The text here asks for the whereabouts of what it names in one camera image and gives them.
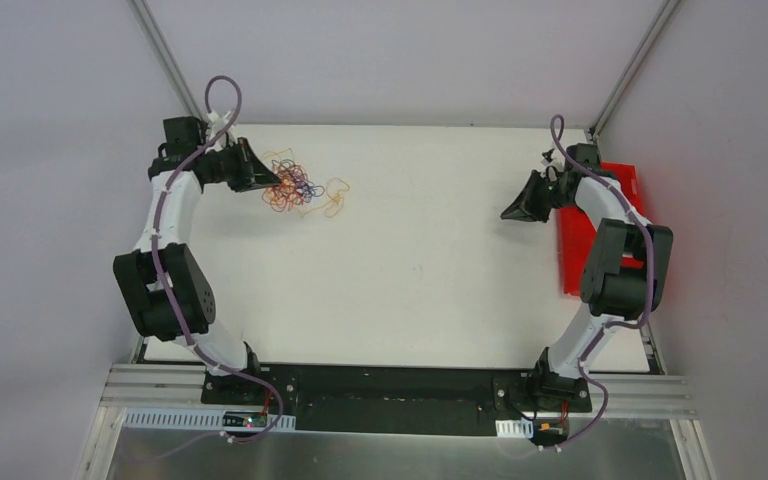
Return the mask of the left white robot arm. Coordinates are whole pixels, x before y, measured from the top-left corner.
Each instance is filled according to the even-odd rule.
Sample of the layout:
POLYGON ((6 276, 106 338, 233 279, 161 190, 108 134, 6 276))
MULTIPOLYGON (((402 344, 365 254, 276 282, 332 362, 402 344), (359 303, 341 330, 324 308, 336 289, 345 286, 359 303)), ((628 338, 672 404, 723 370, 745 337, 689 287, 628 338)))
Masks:
POLYGON ((228 115, 169 118, 147 175, 152 198, 135 246, 113 260, 113 273, 137 332, 179 345, 241 404, 257 402, 265 378, 253 349, 218 320, 213 288, 189 246, 194 215, 209 185, 237 193, 279 185, 228 115))

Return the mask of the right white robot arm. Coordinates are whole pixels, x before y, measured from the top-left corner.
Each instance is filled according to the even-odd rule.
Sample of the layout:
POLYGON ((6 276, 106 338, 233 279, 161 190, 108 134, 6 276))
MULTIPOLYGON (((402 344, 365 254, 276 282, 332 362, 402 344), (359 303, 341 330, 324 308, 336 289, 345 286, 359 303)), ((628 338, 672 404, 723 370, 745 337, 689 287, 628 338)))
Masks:
POLYGON ((545 223, 556 209, 576 208, 595 230, 580 278, 581 306, 525 380, 529 400, 543 410, 587 396, 592 358, 614 333, 639 327, 657 308, 673 244, 672 230, 638 211, 595 146, 579 143, 564 155, 561 170, 532 171, 500 215, 545 223))

